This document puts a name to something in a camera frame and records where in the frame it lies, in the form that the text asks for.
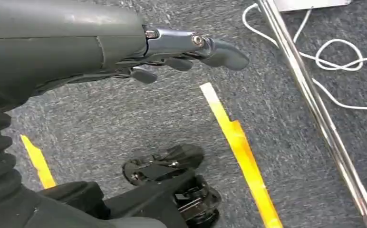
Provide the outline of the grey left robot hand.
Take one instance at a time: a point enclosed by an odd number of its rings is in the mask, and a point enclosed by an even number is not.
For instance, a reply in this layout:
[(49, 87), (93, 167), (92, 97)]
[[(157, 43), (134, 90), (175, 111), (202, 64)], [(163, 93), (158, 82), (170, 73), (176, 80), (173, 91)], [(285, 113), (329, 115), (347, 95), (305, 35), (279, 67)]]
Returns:
[(0, 111), (64, 84), (110, 77), (150, 84), (143, 65), (190, 70), (199, 60), (242, 70), (235, 46), (147, 25), (135, 12), (74, 0), (0, 0)]

